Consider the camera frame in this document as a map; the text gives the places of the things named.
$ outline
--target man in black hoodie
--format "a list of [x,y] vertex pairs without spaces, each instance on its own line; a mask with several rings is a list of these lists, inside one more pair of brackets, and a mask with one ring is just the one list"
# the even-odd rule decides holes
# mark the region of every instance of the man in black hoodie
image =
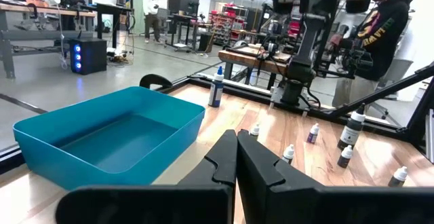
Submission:
[[371,53],[374,61],[370,70],[357,70],[355,79],[338,80],[333,107],[354,102],[375,91],[378,80],[391,66],[399,36],[406,27],[412,0],[373,1],[377,2],[378,6],[357,27],[354,36],[343,39],[341,35],[334,35],[330,40],[334,45],[351,48],[355,39],[361,39],[363,48]]

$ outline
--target wooden table surface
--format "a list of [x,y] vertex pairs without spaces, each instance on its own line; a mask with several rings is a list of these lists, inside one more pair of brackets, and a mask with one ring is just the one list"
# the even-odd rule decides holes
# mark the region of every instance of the wooden table surface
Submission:
[[[207,106],[209,90],[187,85],[172,96],[206,107],[199,136],[153,184],[176,184],[192,170],[227,129],[250,129],[260,123],[258,141],[281,156],[295,146],[292,165],[324,185],[386,186],[401,166],[408,167],[404,187],[434,186],[434,166],[413,146],[395,139],[362,132],[347,169],[336,165],[336,148],[342,126],[311,117],[303,118],[257,102],[223,94],[220,108]],[[311,126],[321,131],[317,142],[305,142]],[[1,223],[55,223],[58,200],[66,193],[59,186],[29,172],[26,166],[0,176]],[[243,223],[243,209],[236,193],[235,223]]]
[[[25,5],[18,6],[18,5],[10,5],[10,4],[5,4],[5,3],[0,3],[0,10],[12,11],[12,12],[33,12],[33,7],[29,7],[29,6],[25,6]],[[38,11],[38,13],[59,14],[59,10],[57,10],[56,8],[38,7],[37,11]],[[76,16],[77,11],[60,9],[60,14],[69,15],[69,16]],[[93,12],[80,12],[80,16],[95,17],[96,14]]]
[[[250,52],[252,54],[258,53],[258,49],[251,48],[251,47],[241,48],[240,50],[244,52]],[[221,61],[224,62],[232,62],[234,64],[240,64],[252,68],[258,68],[259,66],[259,61],[255,57],[244,55],[244,54],[237,54],[226,50],[219,51],[218,57],[221,59]],[[275,56],[275,58],[282,58],[282,59],[288,59],[289,57],[290,57],[289,54],[280,54],[278,56]],[[284,74],[285,69],[286,69],[286,64],[281,62],[273,62],[270,60],[265,60],[261,66],[261,70],[276,73],[276,74]]]

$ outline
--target concrete floor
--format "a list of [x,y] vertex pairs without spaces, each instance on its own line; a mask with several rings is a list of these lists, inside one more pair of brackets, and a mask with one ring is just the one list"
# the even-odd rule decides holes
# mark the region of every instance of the concrete floor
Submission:
[[[71,70],[63,70],[60,67],[58,54],[17,56],[14,57],[16,70],[16,79],[14,80],[5,78],[3,65],[0,64],[0,93],[46,111],[52,111],[123,88],[137,86],[140,79],[146,74],[154,73],[174,81],[197,71],[213,75],[217,72],[218,66],[222,65],[224,68],[224,64],[217,57],[218,51],[221,50],[221,47],[218,46],[213,47],[208,57],[203,57],[185,52],[174,52],[171,47],[164,48],[163,45],[157,45],[153,42],[145,44],[144,37],[125,38],[125,36],[126,34],[122,33],[118,43],[128,51],[133,50],[134,46],[132,65],[108,66],[107,72],[76,75],[71,73]],[[109,40],[111,35],[106,34],[103,38]],[[45,46],[52,45],[52,41],[21,42],[19,45]],[[243,69],[243,67],[235,65],[233,75]],[[265,88],[268,84],[268,78],[269,74],[266,72],[261,72],[257,78],[256,71],[254,71],[250,84]],[[331,105],[335,85],[335,79],[316,78],[311,91],[323,104]],[[380,103],[391,110],[392,116],[398,116],[396,119],[401,125],[406,125],[418,99],[408,103],[395,101],[382,101]],[[373,109],[370,109],[369,114],[380,117],[380,114]],[[32,111],[0,100],[0,150],[15,144],[12,132],[13,124],[34,115],[36,113]]]

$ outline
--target small white bottle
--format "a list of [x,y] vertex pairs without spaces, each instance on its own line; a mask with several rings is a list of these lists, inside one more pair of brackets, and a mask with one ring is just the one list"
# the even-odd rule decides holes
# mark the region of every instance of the small white bottle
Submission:
[[389,187],[402,187],[407,179],[407,167],[402,166],[399,168],[395,174],[393,174],[391,180],[389,181]]
[[316,123],[312,126],[311,131],[309,132],[309,136],[307,137],[308,143],[315,143],[319,134],[319,125]]
[[291,164],[292,159],[294,159],[294,145],[290,145],[283,152],[282,160]]
[[258,140],[259,136],[259,124],[256,124],[255,127],[253,127],[250,132],[250,136],[253,136],[256,140]]
[[342,168],[346,168],[352,156],[353,156],[353,148],[351,145],[348,145],[346,148],[344,148],[344,151],[342,151],[342,153],[340,154],[338,160],[338,166]]

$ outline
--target teal plastic bin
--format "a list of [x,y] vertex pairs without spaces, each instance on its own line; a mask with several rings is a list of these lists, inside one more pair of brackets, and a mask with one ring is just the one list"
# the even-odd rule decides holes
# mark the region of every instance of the teal plastic bin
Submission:
[[65,189],[149,185],[197,138],[205,109],[131,87],[14,125],[28,167]]

